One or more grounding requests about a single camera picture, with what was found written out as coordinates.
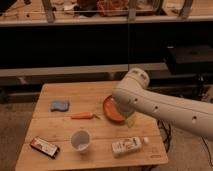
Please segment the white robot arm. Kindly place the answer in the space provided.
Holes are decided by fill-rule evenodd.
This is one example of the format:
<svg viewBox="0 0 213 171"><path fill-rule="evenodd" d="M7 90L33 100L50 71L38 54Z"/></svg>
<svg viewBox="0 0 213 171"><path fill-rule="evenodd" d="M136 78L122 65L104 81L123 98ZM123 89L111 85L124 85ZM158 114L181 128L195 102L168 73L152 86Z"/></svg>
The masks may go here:
<svg viewBox="0 0 213 171"><path fill-rule="evenodd" d="M132 68L113 89L125 117L137 111L213 141L213 104L149 91L149 82L144 70Z"/></svg>

